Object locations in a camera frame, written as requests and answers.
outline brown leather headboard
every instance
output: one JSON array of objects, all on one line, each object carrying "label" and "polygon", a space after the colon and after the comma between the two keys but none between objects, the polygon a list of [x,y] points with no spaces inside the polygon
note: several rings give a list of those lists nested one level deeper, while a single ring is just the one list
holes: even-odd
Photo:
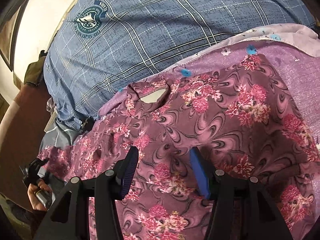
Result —
[{"label": "brown leather headboard", "polygon": [[35,159],[50,118],[50,95],[43,82],[24,85],[0,123],[0,192],[19,206],[32,210],[19,166]]}]

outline circular logo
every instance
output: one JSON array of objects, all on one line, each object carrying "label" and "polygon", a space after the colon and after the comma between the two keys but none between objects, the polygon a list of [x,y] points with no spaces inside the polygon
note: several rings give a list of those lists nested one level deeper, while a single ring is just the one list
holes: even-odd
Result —
[{"label": "circular logo", "polygon": [[102,25],[100,19],[105,17],[106,11],[106,8],[103,9],[100,6],[91,6],[85,9],[74,21],[77,33],[83,38],[96,36]]}]

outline white wall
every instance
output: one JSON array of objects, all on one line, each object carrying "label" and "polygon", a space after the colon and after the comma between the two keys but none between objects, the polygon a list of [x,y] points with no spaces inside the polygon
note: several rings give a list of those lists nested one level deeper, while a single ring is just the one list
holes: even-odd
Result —
[{"label": "white wall", "polygon": [[29,0],[18,31],[14,72],[23,81],[28,64],[46,50],[55,30],[74,0]]},{"label": "white wall", "polygon": [[11,104],[19,93],[19,89],[13,83],[13,73],[0,56],[0,94]]}]

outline metal pin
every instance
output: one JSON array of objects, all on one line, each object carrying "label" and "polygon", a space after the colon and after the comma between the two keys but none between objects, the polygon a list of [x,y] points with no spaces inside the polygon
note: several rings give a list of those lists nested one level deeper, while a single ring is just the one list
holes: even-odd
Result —
[{"label": "metal pin", "polygon": [[112,176],[113,174],[115,174],[115,172],[113,170],[107,170],[104,174],[106,176]]},{"label": "metal pin", "polygon": [[223,176],[224,175],[224,171],[223,170],[216,170],[216,174],[218,176]]},{"label": "metal pin", "polygon": [[71,183],[78,183],[78,181],[79,181],[79,178],[78,178],[78,177],[73,177],[73,178],[71,179]]},{"label": "metal pin", "polygon": [[252,177],[250,177],[250,181],[251,181],[252,183],[257,183],[259,180],[258,180],[257,177],[252,176]]}]

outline floor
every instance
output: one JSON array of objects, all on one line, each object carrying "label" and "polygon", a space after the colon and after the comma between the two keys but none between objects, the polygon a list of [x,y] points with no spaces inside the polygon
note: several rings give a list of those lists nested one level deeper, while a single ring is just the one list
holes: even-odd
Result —
[{"label": "floor", "polygon": [[10,222],[12,223],[14,229],[16,230],[16,232],[19,234],[19,236],[23,239],[23,240],[31,240],[31,231],[30,231],[30,227],[17,220],[11,213],[9,206],[7,205],[7,203],[5,202],[5,198],[0,195],[0,205],[2,206],[5,214],[7,215],[8,219],[10,220]]}]

